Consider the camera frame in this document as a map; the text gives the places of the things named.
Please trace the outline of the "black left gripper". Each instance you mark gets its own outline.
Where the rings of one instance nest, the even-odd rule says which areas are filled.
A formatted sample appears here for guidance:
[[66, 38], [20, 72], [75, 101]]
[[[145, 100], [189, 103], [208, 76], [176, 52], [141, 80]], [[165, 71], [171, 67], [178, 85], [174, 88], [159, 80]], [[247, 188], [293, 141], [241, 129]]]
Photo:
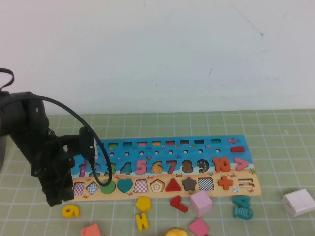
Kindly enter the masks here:
[[49, 206], [74, 199], [70, 169], [79, 151], [78, 135], [55, 136], [35, 146], [31, 175], [41, 179], [42, 192]]

